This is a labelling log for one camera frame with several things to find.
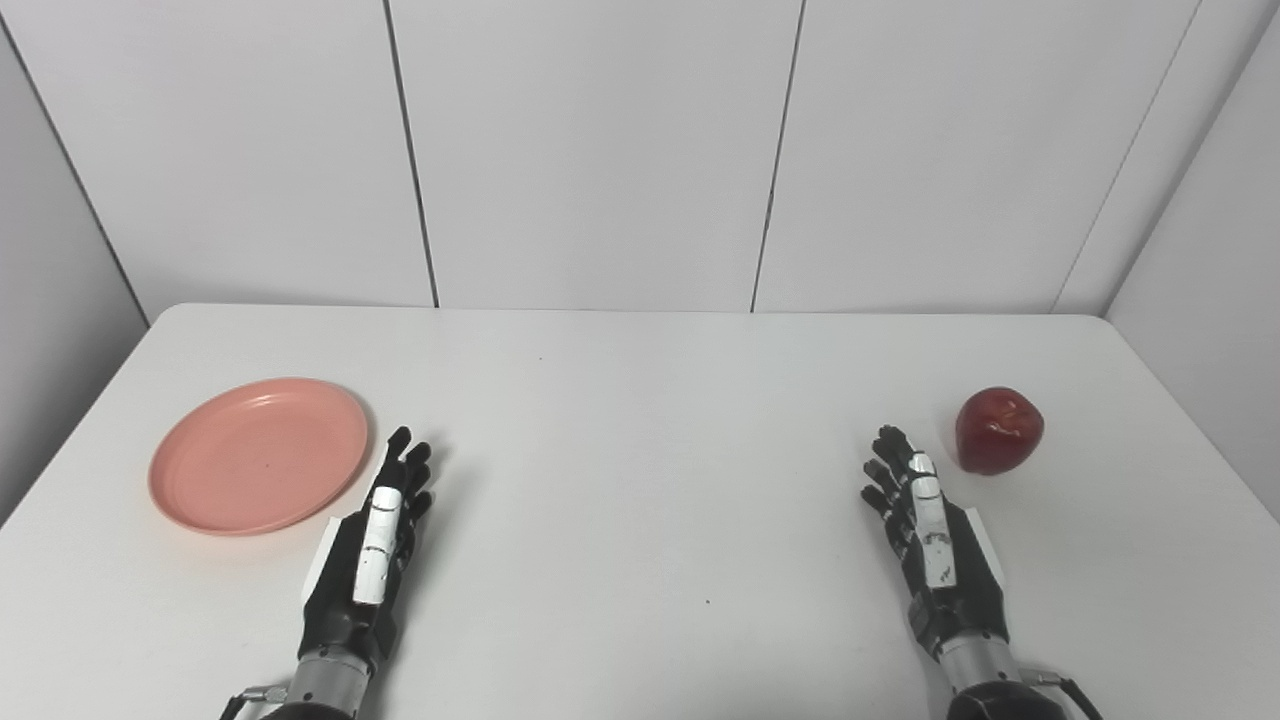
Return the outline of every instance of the apple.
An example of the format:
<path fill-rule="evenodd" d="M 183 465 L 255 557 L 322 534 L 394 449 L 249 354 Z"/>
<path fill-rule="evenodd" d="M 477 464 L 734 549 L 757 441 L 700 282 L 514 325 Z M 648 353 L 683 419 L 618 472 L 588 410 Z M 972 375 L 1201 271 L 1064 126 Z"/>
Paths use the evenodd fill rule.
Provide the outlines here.
<path fill-rule="evenodd" d="M 1044 416 L 1023 393 L 1007 387 L 978 391 L 956 415 L 960 466 L 979 475 L 998 475 L 1021 465 L 1043 436 Z"/>

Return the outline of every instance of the white wall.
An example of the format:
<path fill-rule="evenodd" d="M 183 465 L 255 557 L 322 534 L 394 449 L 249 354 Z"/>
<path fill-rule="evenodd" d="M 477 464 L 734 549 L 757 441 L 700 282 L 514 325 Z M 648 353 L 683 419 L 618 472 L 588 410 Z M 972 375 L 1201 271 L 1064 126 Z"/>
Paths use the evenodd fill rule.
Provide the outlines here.
<path fill-rule="evenodd" d="M 1183 78 L 1228 74 L 1266 3 L 1201 5 L 810 0 L 756 309 L 1050 311 L 1098 272 L 1075 260 L 1148 109 L 1185 136 L 1176 167 L 1221 86 Z M 1184 97 L 1157 108 L 1166 70 Z M 1094 242 L 1132 252 L 1142 229 Z M 1075 309 L 1116 281 L 1078 281 Z"/>
<path fill-rule="evenodd" d="M 393 9 L 444 306 L 749 309 L 800 0 Z"/>
<path fill-rule="evenodd" d="M 390 0 L 444 306 L 1098 313 L 1275 0 Z M 380 3 L 0 0 L 150 315 L 433 302 Z M 910 272 L 910 278 L 904 273 Z"/>
<path fill-rule="evenodd" d="M 1280 23 L 1108 319 L 1280 518 Z"/>
<path fill-rule="evenodd" d="M 378 0 L 0 0 L 151 318 L 430 305 Z"/>
<path fill-rule="evenodd" d="M 0 523 L 145 329 L 0 33 Z"/>

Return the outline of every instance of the robotic hand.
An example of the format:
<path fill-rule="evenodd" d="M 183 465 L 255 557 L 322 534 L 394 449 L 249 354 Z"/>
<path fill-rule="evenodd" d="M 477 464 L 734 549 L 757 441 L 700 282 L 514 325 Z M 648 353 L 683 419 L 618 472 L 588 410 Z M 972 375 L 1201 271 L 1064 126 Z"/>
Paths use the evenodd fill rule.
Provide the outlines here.
<path fill-rule="evenodd" d="M 424 491 L 431 447 L 420 442 L 401 460 L 408 445 L 408 428 L 392 434 L 364 506 L 332 519 L 325 529 L 293 680 L 287 688 L 246 689 L 228 702 L 221 720 L 259 701 L 283 703 L 262 720 L 355 720 L 370 678 L 399 634 L 392 609 L 413 555 L 417 523 L 431 507 L 431 493 Z"/>
<path fill-rule="evenodd" d="M 980 520 L 942 495 L 929 456 L 902 430 L 884 425 L 872 443 L 879 460 L 863 470 L 874 484 L 861 497 L 884 521 L 911 602 L 916 642 L 946 673 L 955 697 L 947 720 L 1066 720 L 1030 685 L 1057 685 L 1091 720 L 1097 710 L 1070 679 L 1020 671 L 1009 651 L 1005 596 L 988 561 Z"/>

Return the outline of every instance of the black cable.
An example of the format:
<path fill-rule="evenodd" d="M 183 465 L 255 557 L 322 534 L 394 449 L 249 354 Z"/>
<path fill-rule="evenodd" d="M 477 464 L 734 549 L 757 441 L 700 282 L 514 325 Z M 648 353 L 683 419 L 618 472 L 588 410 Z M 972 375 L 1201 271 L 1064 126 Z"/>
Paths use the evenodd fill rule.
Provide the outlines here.
<path fill-rule="evenodd" d="M 223 715 L 218 720 L 236 720 L 236 716 L 239 715 L 239 711 L 243 708 L 244 696 L 232 696 L 232 698 L 227 701 L 227 708 L 223 710 Z"/>
<path fill-rule="evenodd" d="M 1071 702 L 1074 702 L 1075 706 L 1080 708 L 1080 712 L 1083 712 L 1085 717 L 1088 717 L 1089 720 L 1102 720 L 1102 714 L 1098 712 L 1097 707 L 1093 707 L 1093 703 L 1089 702 L 1088 697 L 1085 697 L 1084 691 L 1080 689 L 1080 685 L 1075 684 L 1075 680 L 1070 678 L 1062 678 L 1062 682 L 1061 684 L 1059 684 L 1059 688 L 1062 689 L 1062 693 L 1066 697 L 1071 698 Z"/>

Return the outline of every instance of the white table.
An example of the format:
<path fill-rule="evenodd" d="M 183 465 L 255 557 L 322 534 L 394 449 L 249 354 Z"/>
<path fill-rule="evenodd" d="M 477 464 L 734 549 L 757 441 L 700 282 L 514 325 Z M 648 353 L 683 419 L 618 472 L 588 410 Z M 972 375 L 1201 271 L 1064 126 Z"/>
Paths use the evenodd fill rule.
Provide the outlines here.
<path fill-rule="evenodd" d="M 187 305 L 0 530 L 5 717 L 212 719 L 292 671 L 325 519 L 205 537 L 146 489 L 183 414 L 278 375 L 438 448 L 366 717 L 942 717 L 858 500 L 886 421 L 982 510 L 1019 659 L 1108 720 L 1274 716 L 1280 527 L 1101 320 Z M 1048 429 L 978 478 L 951 423 L 989 384 Z"/>

